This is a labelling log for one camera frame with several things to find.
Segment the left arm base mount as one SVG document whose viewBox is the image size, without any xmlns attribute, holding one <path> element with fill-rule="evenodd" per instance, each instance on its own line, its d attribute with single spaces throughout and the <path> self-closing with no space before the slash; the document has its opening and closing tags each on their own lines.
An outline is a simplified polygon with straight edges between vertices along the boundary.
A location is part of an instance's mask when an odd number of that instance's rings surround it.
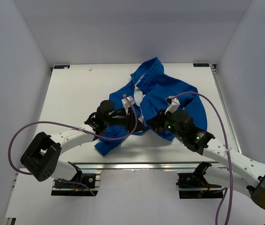
<svg viewBox="0 0 265 225">
<path fill-rule="evenodd" d="M 91 196 L 95 197 L 98 193 L 101 181 L 101 172 L 83 172 L 77 181 L 62 181 L 54 179 L 51 196 Z"/>
</svg>

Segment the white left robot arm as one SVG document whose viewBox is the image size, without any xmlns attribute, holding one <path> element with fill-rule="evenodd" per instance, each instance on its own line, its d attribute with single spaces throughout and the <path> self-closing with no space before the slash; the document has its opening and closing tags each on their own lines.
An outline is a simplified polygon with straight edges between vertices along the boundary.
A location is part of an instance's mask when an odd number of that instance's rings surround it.
<svg viewBox="0 0 265 225">
<path fill-rule="evenodd" d="M 20 162 L 40 182 L 51 177 L 77 187 L 81 183 L 82 171 L 74 163 L 60 161 L 61 154 L 78 145 L 104 138 L 108 127 L 120 126 L 129 134 L 145 131 L 144 123 L 137 117 L 134 99 L 128 97 L 122 103 L 123 107 L 116 110 L 112 101 L 102 101 L 96 112 L 85 121 L 85 125 L 91 127 L 90 131 L 78 127 L 53 135 L 45 132 L 36 134 Z"/>
</svg>

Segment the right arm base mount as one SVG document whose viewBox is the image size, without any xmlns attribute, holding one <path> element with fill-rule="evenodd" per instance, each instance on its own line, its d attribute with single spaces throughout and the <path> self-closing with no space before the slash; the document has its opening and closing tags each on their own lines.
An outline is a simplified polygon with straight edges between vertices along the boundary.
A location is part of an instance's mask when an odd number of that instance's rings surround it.
<svg viewBox="0 0 265 225">
<path fill-rule="evenodd" d="M 219 185 L 209 184 L 193 173 L 178 173 L 176 186 L 180 199 L 221 199 L 224 191 Z"/>
</svg>

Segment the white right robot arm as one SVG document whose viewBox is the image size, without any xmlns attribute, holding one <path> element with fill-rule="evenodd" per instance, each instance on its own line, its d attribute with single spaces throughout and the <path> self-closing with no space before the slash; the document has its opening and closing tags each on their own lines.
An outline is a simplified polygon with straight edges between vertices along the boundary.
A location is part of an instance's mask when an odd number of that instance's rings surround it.
<svg viewBox="0 0 265 225">
<path fill-rule="evenodd" d="M 224 166 L 218 168 L 211 163 L 201 162 L 193 173 L 177 182 L 180 188 L 207 188 L 210 185 L 229 187 L 233 181 L 234 190 L 248 196 L 265 210 L 265 164 L 225 149 L 213 134 L 197 127 L 185 110 L 160 110 L 157 116 L 147 121 L 147 125 L 156 133 L 168 131 L 190 151 Z"/>
</svg>

